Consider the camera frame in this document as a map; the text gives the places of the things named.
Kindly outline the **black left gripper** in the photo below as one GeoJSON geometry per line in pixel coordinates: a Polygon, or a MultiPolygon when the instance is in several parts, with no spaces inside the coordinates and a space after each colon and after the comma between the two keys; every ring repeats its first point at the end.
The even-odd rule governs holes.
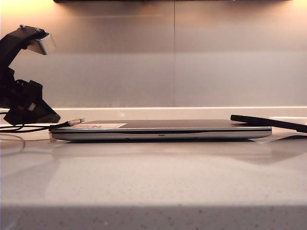
{"type": "Polygon", "coordinates": [[[0,106],[9,110],[4,120],[11,125],[60,120],[60,115],[42,99],[42,86],[34,81],[16,80],[11,68],[0,75],[0,106]]]}

